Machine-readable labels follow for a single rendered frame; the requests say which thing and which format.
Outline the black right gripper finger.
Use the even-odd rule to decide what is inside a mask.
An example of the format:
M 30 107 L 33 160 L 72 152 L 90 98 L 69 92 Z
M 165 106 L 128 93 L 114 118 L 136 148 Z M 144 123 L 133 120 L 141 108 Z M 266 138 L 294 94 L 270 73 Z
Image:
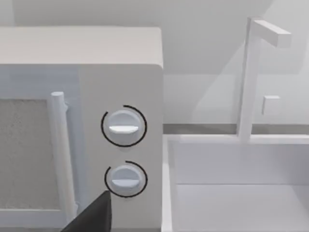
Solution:
M 106 190 L 60 232 L 111 232 L 111 229 L 111 192 Z

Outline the white sink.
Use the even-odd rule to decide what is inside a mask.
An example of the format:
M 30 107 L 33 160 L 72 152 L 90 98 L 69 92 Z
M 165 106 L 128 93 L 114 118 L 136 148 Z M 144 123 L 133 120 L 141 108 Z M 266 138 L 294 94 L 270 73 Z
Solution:
M 309 232 L 309 137 L 164 135 L 170 232 Z

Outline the tall white tap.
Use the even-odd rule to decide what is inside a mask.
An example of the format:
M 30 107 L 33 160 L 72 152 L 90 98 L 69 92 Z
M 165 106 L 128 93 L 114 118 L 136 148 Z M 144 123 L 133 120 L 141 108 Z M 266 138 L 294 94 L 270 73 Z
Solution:
M 260 17 L 248 18 L 241 76 L 239 119 L 237 122 L 237 135 L 241 143 L 249 142 L 252 134 L 262 40 L 276 48 L 289 48 L 292 42 L 292 34 Z

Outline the microwave oven door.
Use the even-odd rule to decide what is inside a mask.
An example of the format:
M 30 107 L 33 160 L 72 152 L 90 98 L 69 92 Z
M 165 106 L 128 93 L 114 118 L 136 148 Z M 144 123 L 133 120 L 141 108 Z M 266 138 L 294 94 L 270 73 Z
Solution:
M 60 229 L 66 224 L 57 180 L 51 93 L 64 93 L 74 165 L 79 108 L 73 66 L 0 68 L 0 231 Z

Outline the pale microwave oven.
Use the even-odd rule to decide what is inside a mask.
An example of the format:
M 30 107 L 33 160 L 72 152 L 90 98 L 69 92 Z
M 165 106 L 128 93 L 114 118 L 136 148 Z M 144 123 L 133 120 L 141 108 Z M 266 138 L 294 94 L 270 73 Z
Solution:
M 159 28 L 0 27 L 0 68 L 73 66 L 79 77 L 78 129 L 73 133 L 77 216 L 111 192 L 111 232 L 162 231 L 163 52 Z M 110 114 L 141 120 L 136 142 L 119 145 L 105 129 Z M 111 170 L 137 168 L 140 190 L 119 195 Z

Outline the white microwave knob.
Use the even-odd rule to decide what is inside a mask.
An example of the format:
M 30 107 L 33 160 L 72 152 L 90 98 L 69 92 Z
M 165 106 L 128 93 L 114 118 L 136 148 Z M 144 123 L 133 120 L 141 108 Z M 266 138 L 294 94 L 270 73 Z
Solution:
M 113 142 L 128 145 L 138 140 L 141 120 L 136 113 L 130 110 L 118 110 L 108 116 L 105 129 Z
M 140 190 L 142 175 L 133 166 L 121 165 L 111 170 L 109 184 L 117 194 L 131 195 Z

